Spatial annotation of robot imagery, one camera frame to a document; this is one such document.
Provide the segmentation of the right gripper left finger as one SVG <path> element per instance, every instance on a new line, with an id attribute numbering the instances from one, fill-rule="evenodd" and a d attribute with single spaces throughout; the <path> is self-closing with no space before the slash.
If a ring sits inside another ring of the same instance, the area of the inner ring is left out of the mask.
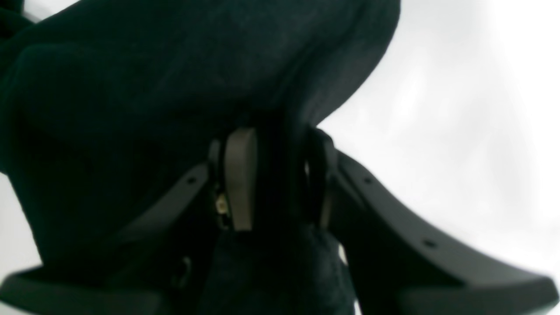
<path id="1" fill-rule="evenodd" d="M 258 137 L 239 128 L 118 231 L 15 273 L 1 301 L 36 315 L 190 315 L 223 229 L 250 231 Z"/>

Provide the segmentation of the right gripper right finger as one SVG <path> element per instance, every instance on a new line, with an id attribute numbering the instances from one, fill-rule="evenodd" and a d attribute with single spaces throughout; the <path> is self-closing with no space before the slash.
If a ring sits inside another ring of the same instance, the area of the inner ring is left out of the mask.
<path id="1" fill-rule="evenodd" d="M 364 315 L 544 315 L 550 277 L 480 253 L 409 210 L 323 131 L 307 133 L 310 212 L 343 246 Z"/>

